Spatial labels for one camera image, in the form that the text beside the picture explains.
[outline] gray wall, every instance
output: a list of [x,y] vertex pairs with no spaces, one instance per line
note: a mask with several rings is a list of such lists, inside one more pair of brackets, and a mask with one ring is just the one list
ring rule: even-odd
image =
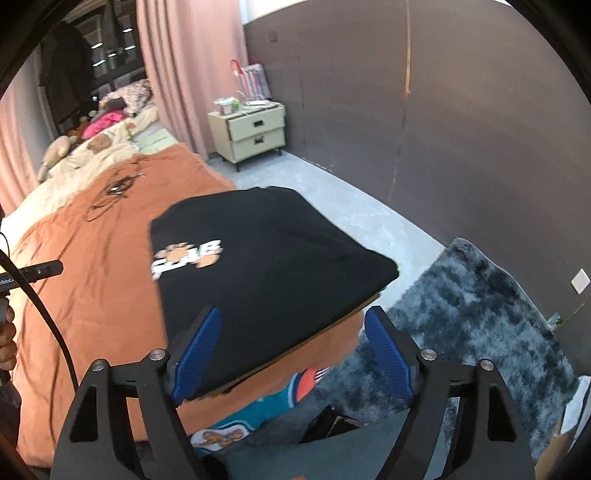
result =
[[[470,240],[543,315],[572,317],[591,297],[570,285],[591,274],[589,103],[511,7],[410,0],[410,21],[408,98],[404,0],[309,0],[245,26],[287,107],[288,150],[444,244]],[[559,329],[587,373],[589,329],[585,309]]]
[[43,154],[52,139],[43,120],[32,55],[12,82],[17,98],[18,125],[33,162],[33,168],[37,171],[41,166]]

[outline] pink curtain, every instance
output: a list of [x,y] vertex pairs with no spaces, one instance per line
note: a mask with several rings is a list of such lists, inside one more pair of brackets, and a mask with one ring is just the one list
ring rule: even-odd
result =
[[14,83],[0,100],[0,204],[8,215],[37,186],[16,115]]
[[207,158],[213,101],[237,88],[230,60],[246,45],[238,0],[138,0],[148,78],[165,127]]

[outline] wall socket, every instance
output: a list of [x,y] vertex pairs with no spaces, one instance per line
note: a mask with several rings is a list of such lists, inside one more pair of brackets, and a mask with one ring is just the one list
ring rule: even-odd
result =
[[577,273],[574,276],[574,278],[570,281],[570,283],[572,284],[574,289],[577,291],[577,293],[579,295],[581,295],[583,290],[587,288],[587,285],[589,285],[589,283],[591,283],[591,280],[589,280],[589,277],[585,273],[585,270],[583,270],[581,268],[581,270],[579,270],[579,273]]

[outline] hand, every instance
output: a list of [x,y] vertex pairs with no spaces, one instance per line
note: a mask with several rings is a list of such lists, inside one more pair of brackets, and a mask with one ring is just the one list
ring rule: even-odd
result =
[[14,320],[14,310],[8,305],[8,299],[0,297],[0,312],[6,310],[8,323],[0,327],[0,370],[13,370],[17,364],[17,344],[13,338],[17,334]]

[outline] drawer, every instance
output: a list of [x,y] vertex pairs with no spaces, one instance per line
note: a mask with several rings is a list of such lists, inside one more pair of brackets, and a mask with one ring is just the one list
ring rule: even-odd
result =
[[259,153],[273,150],[285,145],[285,131],[277,128],[270,132],[264,132],[254,137],[245,138],[234,143],[234,160],[238,163],[246,158],[254,157]]
[[284,126],[285,108],[283,106],[228,120],[228,130],[234,142]]

